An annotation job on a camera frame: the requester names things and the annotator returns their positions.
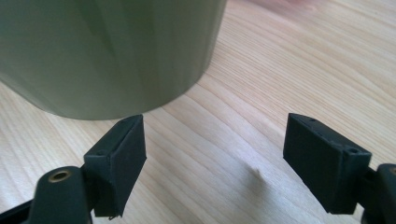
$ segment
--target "light wood tabletop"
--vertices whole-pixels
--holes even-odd
[[[212,63],[144,114],[148,159],[123,218],[94,223],[360,223],[327,214],[282,158],[288,113],[396,162],[394,0],[229,0]],[[83,163],[116,120],[41,111],[0,85],[0,212]]]

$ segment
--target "wooden table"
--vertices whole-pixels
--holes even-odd
[[[288,113],[396,162],[394,0],[230,0],[212,64],[145,113],[148,160],[111,223],[359,223],[325,213],[282,159]],[[83,154],[116,120],[64,119],[0,87],[0,212]],[[109,223],[96,218],[94,223]]]

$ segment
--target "green cup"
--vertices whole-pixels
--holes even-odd
[[[164,105],[209,66],[226,0],[0,1],[0,79],[72,119]]]

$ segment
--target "screw hole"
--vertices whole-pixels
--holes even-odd
[[[49,176],[49,182],[50,183],[61,182],[66,180],[70,175],[71,173],[68,170],[58,171],[55,174]]]
[[[359,151],[356,149],[356,148],[349,148],[348,149],[348,152],[350,152],[350,153],[358,153]]]

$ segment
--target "green cylinder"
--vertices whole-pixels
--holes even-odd
[[[209,66],[226,0],[0,1],[0,79],[72,119],[164,105]]]

